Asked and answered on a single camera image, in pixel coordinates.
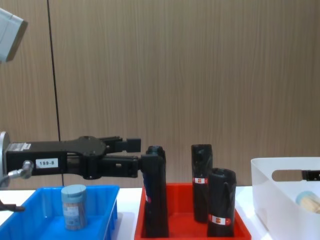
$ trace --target white plastic bin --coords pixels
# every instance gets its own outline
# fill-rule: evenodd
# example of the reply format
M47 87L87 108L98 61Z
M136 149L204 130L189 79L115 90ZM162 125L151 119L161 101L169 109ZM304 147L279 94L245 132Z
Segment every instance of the white plastic bin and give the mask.
M276 182L276 170L320 170L320 157L275 157L251 160L254 209L275 240L320 240L320 214L296 204L303 191L320 196L320 181Z

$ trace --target tabletop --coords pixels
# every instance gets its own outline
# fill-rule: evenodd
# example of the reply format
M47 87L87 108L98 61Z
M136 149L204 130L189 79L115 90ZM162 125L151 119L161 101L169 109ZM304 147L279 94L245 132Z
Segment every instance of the tabletop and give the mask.
M21 205L34 190L1 190L0 199L4 204ZM112 240L133 240L138 220L142 188L121 188L117 196L118 220ZM253 205L252 186L237 186L235 208L249 230L252 240L272 240L267 229L259 220ZM0 225L12 212L0 211Z

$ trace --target wooden wall panel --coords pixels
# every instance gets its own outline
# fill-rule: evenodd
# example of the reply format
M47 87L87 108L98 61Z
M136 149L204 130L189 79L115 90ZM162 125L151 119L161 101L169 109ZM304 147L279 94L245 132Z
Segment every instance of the wooden wall panel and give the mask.
M18 52L0 65L0 132L11 141L58 140L54 80L46 0L0 0L5 9L29 24ZM15 179L10 189L61 185L61 176Z
M320 154L317 0L50 0L50 15L62 139L161 145L168 182L191 181L192 144L239 185L252 158ZM142 184L85 183L114 182Z

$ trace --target black cylindrical object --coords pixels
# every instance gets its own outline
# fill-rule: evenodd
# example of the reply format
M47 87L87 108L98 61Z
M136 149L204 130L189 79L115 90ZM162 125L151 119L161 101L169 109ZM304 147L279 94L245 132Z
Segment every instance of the black cylindrical object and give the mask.
M208 221L208 174L212 169L213 154L210 144L191 146L192 192L194 219Z
M142 176L145 187L144 225L147 238L169 237L166 154L161 146L150 146L147 155L157 155L152 160L143 158Z
M208 237L233 237L235 225L236 173L213 168L208 175Z

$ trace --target blue plastic tray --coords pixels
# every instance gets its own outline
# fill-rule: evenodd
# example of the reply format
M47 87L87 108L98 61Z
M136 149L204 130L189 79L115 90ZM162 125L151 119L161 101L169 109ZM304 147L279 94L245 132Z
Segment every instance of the blue plastic tray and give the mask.
M62 187L39 188L0 226L0 240L111 240L117 214L118 186L87 186L84 229L65 228Z

